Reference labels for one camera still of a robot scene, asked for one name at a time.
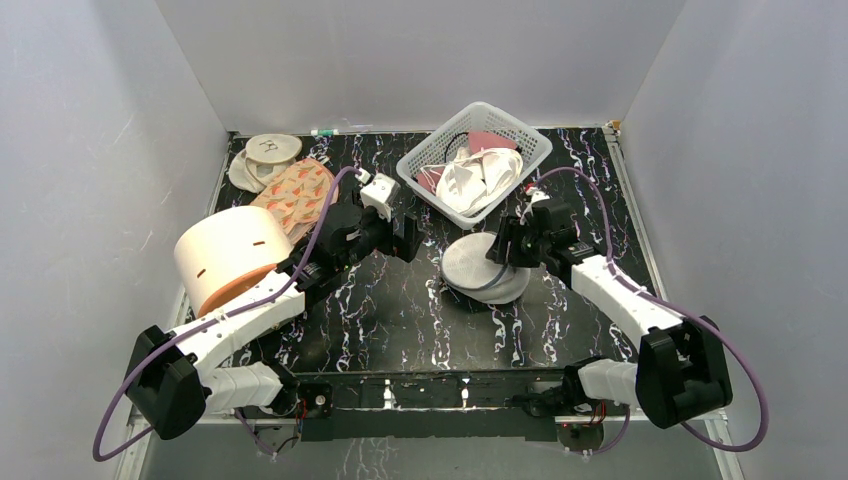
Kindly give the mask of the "white mesh laundry bag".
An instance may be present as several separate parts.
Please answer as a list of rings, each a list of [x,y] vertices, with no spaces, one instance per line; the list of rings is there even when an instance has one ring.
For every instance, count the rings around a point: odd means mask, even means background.
[[[484,304],[502,305],[517,300],[529,285],[531,272],[488,259],[486,254],[495,239],[494,233],[476,232],[450,244],[440,261],[446,284]]]

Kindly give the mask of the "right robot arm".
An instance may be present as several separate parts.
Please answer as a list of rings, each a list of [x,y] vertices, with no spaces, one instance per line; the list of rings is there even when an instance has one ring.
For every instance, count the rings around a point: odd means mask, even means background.
[[[713,323],[686,320],[625,286],[627,276],[579,240],[572,215],[563,200],[533,200],[523,215],[504,216],[497,232],[454,241],[439,261],[450,288],[490,305],[518,299],[532,270],[542,267],[597,307],[637,349],[634,363],[593,356],[568,365],[560,386],[515,395],[510,404],[548,416],[565,408],[587,414],[612,401],[640,408],[662,429],[729,405],[733,390]]]

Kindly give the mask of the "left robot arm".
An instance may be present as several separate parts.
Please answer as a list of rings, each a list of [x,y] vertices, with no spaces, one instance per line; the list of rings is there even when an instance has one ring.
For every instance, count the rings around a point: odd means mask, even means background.
[[[163,440],[184,434],[206,414],[258,407],[291,415],[304,397],[293,373],[269,361],[246,367],[226,367],[224,361],[309,312],[373,252],[411,262],[422,239],[420,223],[409,213],[384,220],[373,206],[331,205],[317,239],[301,239],[289,258],[222,312],[169,332],[156,326],[143,331],[127,368],[127,398]]]

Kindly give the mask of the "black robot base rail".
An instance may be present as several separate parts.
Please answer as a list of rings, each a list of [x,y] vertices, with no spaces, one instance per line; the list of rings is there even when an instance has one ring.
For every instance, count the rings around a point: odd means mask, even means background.
[[[606,406],[579,399],[556,368],[299,374],[280,405],[236,413],[274,453],[370,437],[522,438],[581,453],[607,438]]]

